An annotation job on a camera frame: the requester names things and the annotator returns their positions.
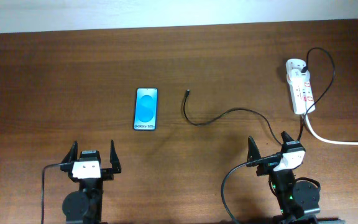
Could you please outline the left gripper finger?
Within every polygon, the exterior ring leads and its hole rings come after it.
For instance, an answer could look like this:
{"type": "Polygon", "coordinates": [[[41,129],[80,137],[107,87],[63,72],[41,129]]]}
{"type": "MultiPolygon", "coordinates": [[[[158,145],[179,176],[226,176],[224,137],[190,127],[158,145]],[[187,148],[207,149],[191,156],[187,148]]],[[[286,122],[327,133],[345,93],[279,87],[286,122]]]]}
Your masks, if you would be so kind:
{"type": "Polygon", "coordinates": [[[110,163],[112,165],[112,170],[120,170],[121,169],[121,163],[120,163],[119,158],[117,156],[113,140],[111,140],[110,156],[109,157],[110,157],[110,163]]]}
{"type": "Polygon", "coordinates": [[[71,146],[68,154],[62,160],[62,164],[72,164],[77,160],[78,156],[78,143],[75,141],[71,146]]]}

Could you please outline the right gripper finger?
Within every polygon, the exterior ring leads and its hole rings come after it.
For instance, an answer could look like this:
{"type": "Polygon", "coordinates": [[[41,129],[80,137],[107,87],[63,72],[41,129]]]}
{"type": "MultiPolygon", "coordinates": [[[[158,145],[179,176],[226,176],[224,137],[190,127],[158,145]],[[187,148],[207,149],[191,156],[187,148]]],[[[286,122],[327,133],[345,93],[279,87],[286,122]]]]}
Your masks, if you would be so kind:
{"type": "Polygon", "coordinates": [[[288,142],[293,142],[294,139],[286,132],[286,131],[283,131],[281,133],[281,137],[283,139],[283,143],[286,144],[288,142]]]}
{"type": "Polygon", "coordinates": [[[252,136],[248,137],[248,154],[247,154],[247,162],[252,162],[259,160],[261,158],[259,149],[254,141],[252,136]]]}

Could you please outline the blue screen Galaxy smartphone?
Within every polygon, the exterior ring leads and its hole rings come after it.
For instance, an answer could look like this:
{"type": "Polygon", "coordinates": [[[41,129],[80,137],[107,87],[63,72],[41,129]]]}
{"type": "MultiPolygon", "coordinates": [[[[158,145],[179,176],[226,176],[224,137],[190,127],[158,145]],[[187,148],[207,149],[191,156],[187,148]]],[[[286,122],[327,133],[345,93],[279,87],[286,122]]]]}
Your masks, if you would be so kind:
{"type": "Polygon", "coordinates": [[[134,129],[152,131],[157,127],[158,90],[138,88],[136,91],[134,129]]]}

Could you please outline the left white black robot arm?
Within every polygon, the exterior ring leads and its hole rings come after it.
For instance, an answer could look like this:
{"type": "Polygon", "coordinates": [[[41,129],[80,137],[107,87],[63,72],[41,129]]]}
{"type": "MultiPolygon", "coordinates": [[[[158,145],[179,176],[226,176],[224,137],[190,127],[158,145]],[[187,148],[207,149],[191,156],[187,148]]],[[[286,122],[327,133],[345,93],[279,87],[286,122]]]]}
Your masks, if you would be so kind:
{"type": "Polygon", "coordinates": [[[60,168],[71,181],[79,184],[79,189],[68,194],[62,203],[66,223],[101,223],[103,184],[122,172],[114,141],[110,144],[109,161],[111,167],[102,168],[99,151],[79,152],[78,143],[73,143],[60,168]]]}

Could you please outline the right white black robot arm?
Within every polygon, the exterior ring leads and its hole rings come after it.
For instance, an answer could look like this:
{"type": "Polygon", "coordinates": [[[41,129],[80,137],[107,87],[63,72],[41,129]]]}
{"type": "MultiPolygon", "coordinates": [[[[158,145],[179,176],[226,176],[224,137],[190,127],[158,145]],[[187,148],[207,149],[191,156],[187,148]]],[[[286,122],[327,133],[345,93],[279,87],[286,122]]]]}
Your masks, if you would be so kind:
{"type": "Polygon", "coordinates": [[[295,177],[293,170],[302,165],[306,150],[286,132],[282,138],[279,152],[262,157],[254,139],[248,137],[248,166],[256,167],[258,176],[268,175],[270,189],[282,213],[273,218],[275,223],[318,223],[321,185],[311,178],[295,177]]]}

